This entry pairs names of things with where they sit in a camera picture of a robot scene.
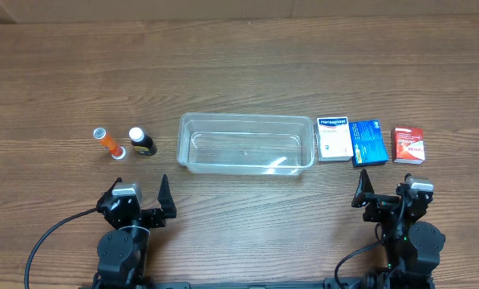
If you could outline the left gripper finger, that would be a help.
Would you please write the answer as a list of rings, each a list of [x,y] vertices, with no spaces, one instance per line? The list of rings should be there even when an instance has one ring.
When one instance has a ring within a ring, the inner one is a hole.
[[[104,192],[104,195],[102,197],[108,197],[108,196],[111,196],[112,195],[112,191],[113,189],[115,188],[115,186],[118,184],[118,183],[121,183],[123,180],[121,177],[117,177],[116,180],[113,182],[112,186],[106,191]]]
[[[160,209],[162,210],[164,219],[177,217],[177,208],[170,192],[168,176],[166,174],[162,177],[157,201],[160,203]]]

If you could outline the red medicine box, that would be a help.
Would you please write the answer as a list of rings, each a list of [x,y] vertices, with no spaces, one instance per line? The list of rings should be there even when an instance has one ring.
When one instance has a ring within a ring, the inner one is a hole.
[[[392,161],[420,165],[425,161],[422,128],[395,127],[392,130]]]

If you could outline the blue lozenge box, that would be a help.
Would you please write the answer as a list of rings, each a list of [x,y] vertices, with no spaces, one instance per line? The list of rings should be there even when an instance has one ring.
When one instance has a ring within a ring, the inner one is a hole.
[[[388,162],[379,120],[363,120],[349,124],[354,167],[382,165]]]

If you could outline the orange tablet tube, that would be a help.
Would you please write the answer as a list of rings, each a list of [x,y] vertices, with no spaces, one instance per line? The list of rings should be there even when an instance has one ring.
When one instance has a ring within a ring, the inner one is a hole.
[[[126,150],[107,133],[105,128],[96,128],[93,131],[93,137],[105,147],[115,160],[123,159],[126,155]]]

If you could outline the white Hansaplast box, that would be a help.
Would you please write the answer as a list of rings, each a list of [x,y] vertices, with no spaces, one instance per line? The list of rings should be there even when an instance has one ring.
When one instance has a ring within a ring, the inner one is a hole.
[[[316,120],[319,161],[349,161],[353,157],[349,121],[346,116]]]

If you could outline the dark syrup bottle white cap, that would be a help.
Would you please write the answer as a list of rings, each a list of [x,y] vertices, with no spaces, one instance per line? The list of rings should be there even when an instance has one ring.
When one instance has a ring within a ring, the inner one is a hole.
[[[152,138],[144,133],[141,128],[134,127],[128,132],[132,147],[141,155],[153,156],[157,153],[157,147]]]

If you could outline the clear plastic container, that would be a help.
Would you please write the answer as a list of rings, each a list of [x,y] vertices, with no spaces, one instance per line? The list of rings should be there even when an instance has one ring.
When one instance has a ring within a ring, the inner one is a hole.
[[[188,112],[177,161],[191,173],[297,176],[315,162],[307,116]]]

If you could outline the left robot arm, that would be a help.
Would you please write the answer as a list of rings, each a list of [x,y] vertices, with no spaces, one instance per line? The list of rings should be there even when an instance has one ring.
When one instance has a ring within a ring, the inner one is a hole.
[[[166,226],[177,216],[170,193],[168,177],[160,183],[159,208],[140,207],[142,193],[136,183],[117,178],[112,187],[97,201],[96,211],[113,227],[99,241],[99,262],[94,288],[154,288],[145,275],[148,244],[152,229]]]

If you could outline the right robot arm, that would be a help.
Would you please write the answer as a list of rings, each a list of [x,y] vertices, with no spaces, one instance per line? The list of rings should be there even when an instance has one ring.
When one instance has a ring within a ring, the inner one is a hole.
[[[360,288],[434,288],[432,272],[440,264],[446,237],[438,228],[420,219],[433,200],[431,181],[406,174],[391,196],[377,194],[366,169],[359,174],[351,202],[363,208],[363,220],[375,223],[376,243],[386,253],[388,264],[366,273]]]

